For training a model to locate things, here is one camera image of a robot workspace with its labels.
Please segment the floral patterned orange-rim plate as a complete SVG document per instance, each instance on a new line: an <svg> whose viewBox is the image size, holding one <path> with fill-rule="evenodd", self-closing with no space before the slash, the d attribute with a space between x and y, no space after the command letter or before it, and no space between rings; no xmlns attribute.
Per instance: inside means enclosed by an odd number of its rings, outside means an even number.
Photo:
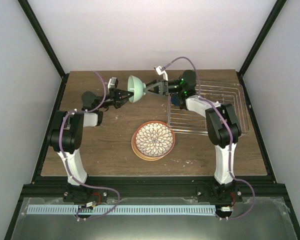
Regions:
<svg viewBox="0 0 300 240"><path fill-rule="evenodd" d="M174 131L162 121L148 121L134 133L131 141L140 153L148 157L159 157L175 145Z"/></svg>

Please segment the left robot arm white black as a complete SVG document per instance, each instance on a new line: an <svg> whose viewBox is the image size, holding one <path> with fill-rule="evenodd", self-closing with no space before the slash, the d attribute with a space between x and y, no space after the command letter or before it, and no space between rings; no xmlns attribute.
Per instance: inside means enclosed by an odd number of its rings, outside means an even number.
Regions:
<svg viewBox="0 0 300 240"><path fill-rule="evenodd" d="M121 108L134 96L132 91L110 88L103 96L91 91L82 94L82 109L70 112L58 110L48 132L48 145L61 158L67 174L67 182L77 186L74 195L79 201L87 202L92 196L92 189L85 185L88 174L85 171L80 155L83 130L87 127L100 126L104 112L110 106Z"/></svg>

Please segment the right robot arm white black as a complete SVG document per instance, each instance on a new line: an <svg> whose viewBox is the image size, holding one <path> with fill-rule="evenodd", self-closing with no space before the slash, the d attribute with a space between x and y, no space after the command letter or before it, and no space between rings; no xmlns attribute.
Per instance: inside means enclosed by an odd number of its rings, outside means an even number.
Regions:
<svg viewBox="0 0 300 240"><path fill-rule="evenodd" d="M219 202L230 196L227 184L234 181L235 149L242 129L233 105L212 102L201 95L201 82L197 71L185 70L177 79L168 79L163 67L155 68L162 79L145 85L146 94L168 96L172 105L194 112L206 121L209 140L215 146L216 165L214 178L218 185L212 188L213 198Z"/></svg>

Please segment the dark blue mug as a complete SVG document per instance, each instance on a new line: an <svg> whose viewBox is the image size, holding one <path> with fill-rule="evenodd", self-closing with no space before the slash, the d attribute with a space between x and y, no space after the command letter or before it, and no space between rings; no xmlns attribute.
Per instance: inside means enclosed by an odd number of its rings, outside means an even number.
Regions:
<svg viewBox="0 0 300 240"><path fill-rule="evenodd" d="M179 107L180 106L180 101L179 101L179 97L176 93L171 93L170 94L170 102L174 105Z"/></svg>

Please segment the light green ceramic bowl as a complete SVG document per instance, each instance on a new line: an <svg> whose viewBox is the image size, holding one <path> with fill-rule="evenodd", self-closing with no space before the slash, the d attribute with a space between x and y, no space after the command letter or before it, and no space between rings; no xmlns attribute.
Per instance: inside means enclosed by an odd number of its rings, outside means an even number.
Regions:
<svg viewBox="0 0 300 240"><path fill-rule="evenodd" d="M130 75L127 81L127 91L132 92L133 96L129 98L129 101L132 104L139 101L146 94L145 88L145 83L143 83L138 77Z"/></svg>

